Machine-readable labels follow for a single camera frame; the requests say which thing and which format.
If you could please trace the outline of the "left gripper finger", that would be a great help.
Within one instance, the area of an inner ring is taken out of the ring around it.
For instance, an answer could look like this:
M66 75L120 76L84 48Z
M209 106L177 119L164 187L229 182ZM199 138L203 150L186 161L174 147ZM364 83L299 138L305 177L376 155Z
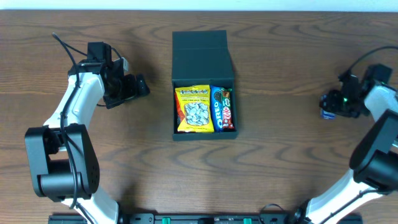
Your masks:
M147 96L150 93L150 89L142 74L136 76L137 91L139 96Z
M135 75L128 74L124 76L124 100L132 100L139 96L138 81Z

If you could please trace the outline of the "small blue barcode packet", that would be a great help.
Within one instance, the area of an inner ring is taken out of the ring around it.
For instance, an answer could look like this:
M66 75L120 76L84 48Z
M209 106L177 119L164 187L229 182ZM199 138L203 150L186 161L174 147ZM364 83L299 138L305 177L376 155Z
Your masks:
M335 114L331 113L331 112L327 112L322 108L323 105L323 100L326 99L326 95L322 95L320 97L320 116L322 119L328 119L328 120L332 120L335 119Z

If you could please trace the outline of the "yellow sunflower seed packet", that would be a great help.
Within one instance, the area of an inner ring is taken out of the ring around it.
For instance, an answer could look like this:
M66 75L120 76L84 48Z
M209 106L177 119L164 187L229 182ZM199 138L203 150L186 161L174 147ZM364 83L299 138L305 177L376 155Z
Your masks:
M180 133L213 133L210 113L210 86L193 85L175 89L185 115L177 128Z

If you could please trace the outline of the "black rectangular box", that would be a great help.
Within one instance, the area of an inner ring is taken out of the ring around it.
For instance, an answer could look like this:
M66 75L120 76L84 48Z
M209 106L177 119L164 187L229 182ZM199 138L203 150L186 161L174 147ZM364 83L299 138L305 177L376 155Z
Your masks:
M235 139L239 134L235 73L225 30L176 31L172 33L172 88L213 85L231 89L234 129L222 133L180 133L177 104L174 103L174 141Z

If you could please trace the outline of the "blue Oreo packet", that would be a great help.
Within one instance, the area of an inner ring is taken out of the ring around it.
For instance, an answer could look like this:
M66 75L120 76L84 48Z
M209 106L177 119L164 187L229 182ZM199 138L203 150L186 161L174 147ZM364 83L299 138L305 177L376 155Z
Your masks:
M211 89L211 115L214 130L217 133L223 131L223 114L222 114L222 88L218 86L210 86Z

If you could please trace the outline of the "green red KitKat bar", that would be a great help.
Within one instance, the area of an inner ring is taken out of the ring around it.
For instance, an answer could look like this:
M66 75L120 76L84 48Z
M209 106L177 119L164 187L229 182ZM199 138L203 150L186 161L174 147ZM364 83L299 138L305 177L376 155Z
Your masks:
M223 115L222 127L223 129L232 130L234 129L234 124L233 124L233 117L231 110L231 92L230 90L222 88L221 93L222 93L221 102L222 102L222 115Z

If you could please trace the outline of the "red snack packet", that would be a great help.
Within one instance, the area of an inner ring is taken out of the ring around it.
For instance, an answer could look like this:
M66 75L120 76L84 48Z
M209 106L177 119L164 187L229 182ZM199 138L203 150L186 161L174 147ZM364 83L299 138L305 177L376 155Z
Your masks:
M176 93L174 93L174 97L175 97L176 110L177 110L177 125L179 126L181 121L184 120L185 115L181 109L181 104L179 102L178 95Z

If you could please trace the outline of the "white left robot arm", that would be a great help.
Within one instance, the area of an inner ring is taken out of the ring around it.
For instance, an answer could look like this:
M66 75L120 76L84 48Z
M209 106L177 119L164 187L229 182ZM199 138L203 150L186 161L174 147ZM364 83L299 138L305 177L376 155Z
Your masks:
M100 168L88 134L91 117L111 81L120 93L133 98L149 94L143 75L125 75L123 64L112 75L98 63L83 63L68 71L68 88L43 126L29 128L24 136L32 186L47 197L76 210L87 223L132 223L100 187Z

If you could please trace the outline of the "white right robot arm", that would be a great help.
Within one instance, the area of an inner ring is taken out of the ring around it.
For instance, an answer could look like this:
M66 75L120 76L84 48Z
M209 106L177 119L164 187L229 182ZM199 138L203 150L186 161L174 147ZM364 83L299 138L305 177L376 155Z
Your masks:
M292 223L338 223L363 204L397 190L397 91L375 84L364 99L375 120L357 145L346 174L297 210Z

